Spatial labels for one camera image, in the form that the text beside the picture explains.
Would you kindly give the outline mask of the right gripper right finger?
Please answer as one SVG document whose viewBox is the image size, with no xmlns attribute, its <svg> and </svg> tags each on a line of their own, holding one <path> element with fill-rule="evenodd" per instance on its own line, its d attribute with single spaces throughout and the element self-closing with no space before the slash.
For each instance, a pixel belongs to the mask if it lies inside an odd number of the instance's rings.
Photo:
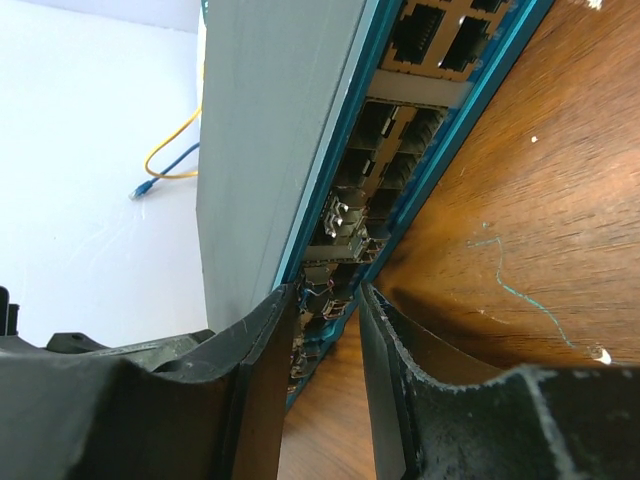
<svg viewBox="0 0 640 480">
<path fill-rule="evenodd" d="M 494 368 L 358 291 L 380 479 L 635 479 L 635 367 Z"/>
</svg>

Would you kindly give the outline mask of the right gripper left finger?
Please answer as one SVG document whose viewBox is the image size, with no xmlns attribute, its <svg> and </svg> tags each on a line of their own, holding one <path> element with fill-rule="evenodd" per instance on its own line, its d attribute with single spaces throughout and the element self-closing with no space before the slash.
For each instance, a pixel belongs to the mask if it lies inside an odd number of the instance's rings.
<svg viewBox="0 0 640 480">
<path fill-rule="evenodd" d="M 118 357 L 1 359 L 5 479 L 273 479 L 297 295 L 150 372 Z"/>
</svg>

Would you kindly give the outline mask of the black network switch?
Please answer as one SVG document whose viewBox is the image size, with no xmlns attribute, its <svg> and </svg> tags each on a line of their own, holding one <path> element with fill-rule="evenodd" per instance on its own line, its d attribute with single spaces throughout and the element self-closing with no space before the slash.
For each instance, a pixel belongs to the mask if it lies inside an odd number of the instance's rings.
<svg viewBox="0 0 640 480">
<path fill-rule="evenodd" d="M 208 324 L 298 289 L 294 401 L 550 9 L 207 1 L 197 223 Z"/>
</svg>

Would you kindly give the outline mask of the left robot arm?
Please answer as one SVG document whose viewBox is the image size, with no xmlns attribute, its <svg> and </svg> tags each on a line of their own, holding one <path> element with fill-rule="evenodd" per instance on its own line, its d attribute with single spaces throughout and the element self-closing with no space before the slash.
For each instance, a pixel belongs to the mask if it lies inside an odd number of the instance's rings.
<svg viewBox="0 0 640 480">
<path fill-rule="evenodd" d="M 215 335 L 209 329 L 119 347 L 107 347 L 80 332 L 55 333 L 45 347 L 37 347 L 18 335 L 20 306 L 12 303 L 9 291 L 1 287 L 1 359 L 9 357 L 62 358 L 79 356 L 124 358 L 154 372 L 176 361 Z"/>
</svg>

